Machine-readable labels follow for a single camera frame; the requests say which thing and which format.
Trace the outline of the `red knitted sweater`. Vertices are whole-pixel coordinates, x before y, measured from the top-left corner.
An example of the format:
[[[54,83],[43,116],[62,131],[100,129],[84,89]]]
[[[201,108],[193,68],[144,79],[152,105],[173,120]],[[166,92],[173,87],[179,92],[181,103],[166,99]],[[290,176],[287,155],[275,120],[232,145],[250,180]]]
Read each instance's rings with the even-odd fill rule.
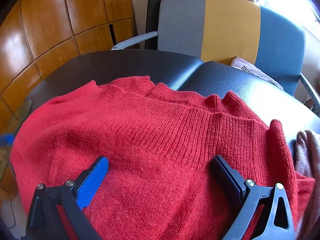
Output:
[[[109,172],[84,210],[103,239],[221,239],[236,211],[210,173],[217,154],[259,185],[283,184],[294,222],[302,217],[306,186],[281,123],[265,124],[233,92],[91,81],[34,111],[10,161],[28,210],[38,183],[59,186],[105,156]]]

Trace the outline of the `pink knitted sweater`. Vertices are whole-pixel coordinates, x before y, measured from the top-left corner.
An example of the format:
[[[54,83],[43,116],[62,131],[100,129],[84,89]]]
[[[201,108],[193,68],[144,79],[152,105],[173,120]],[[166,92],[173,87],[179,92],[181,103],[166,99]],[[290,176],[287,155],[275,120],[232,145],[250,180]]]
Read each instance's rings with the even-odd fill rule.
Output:
[[[300,131],[296,138],[295,171],[306,186],[306,207],[298,220],[296,239],[307,239],[319,219],[319,134],[312,130]]]

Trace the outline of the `pink cloth on chair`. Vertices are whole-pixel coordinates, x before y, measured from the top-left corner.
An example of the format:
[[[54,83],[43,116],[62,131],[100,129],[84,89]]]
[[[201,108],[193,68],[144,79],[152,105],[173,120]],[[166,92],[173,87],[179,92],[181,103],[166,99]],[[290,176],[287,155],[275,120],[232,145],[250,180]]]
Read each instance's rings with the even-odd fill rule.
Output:
[[[249,74],[252,74],[256,77],[259,77],[260,79],[263,79],[264,81],[267,81],[274,86],[278,87],[281,90],[284,90],[281,84],[279,84],[276,80],[272,79],[269,77],[267,74],[262,72],[259,68],[257,68],[255,65],[251,64],[250,62],[240,58],[240,57],[235,57],[231,64],[231,67],[236,68],[238,70],[242,70],[244,72],[247,72]]]

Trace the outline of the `grey yellow blue chair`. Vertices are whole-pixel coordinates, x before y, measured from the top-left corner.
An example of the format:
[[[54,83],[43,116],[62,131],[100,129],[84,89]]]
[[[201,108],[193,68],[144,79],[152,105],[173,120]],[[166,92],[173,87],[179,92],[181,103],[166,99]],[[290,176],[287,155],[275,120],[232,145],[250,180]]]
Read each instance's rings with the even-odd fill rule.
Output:
[[[293,95],[302,83],[319,109],[319,95],[302,73],[305,35],[278,13],[247,0],[161,0],[158,26],[114,46],[157,38],[157,49],[230,65],[240,57]]]

